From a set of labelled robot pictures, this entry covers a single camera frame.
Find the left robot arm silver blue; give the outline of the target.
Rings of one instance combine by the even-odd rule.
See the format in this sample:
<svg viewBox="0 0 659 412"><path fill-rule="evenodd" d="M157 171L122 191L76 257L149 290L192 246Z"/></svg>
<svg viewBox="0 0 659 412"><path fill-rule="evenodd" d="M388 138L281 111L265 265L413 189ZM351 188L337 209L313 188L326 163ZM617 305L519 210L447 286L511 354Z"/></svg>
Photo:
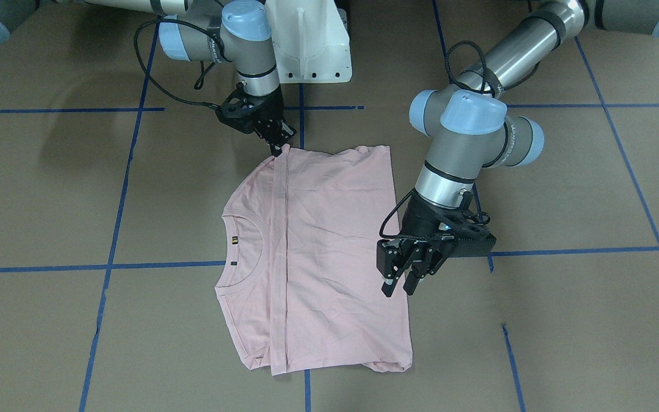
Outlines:
<svg viewBox="0 0 659 412"><path fill-rule="evenodd" d="M659 1L542 1L488 52L467 41L479 60L457 76L450 57L465 43L445 52L450 85L419 92L410 105L410 124L431 138L431 146L413 190L401 200L406 211L399 232L379 233L376 266L386 297L399 283L412 295L449 258L489 255L496 244L489 214L469 209L474 181L484 168L530 164L545 144L541 126L510 117L501 96L590 22L601 30L659 37Z"/></svg>

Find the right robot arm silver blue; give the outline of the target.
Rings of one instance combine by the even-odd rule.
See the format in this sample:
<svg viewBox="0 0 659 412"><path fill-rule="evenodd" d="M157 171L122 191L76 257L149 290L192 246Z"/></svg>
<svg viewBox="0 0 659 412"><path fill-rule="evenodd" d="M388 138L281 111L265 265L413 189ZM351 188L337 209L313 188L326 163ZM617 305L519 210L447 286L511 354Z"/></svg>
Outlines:
<svg viewBox="0 0 659 412"><path fill-rule="evenodd" d="M156 18L136 29L134 47L141 69L146 65L138 39L146 27L155 26L163 52L173 60L209 62L201 69L198 89L215 64L233 63L236 89L222 104L188 101L168 92L151 75L149 81L175 101L201 105L215 111L224 125L263 139L272 156L296 134L284 117L284 99L277 71L272 29L260 1L0 1L0 45L10 39L26 19L47 2L91 3L118 9L144 11Z"/></svg>

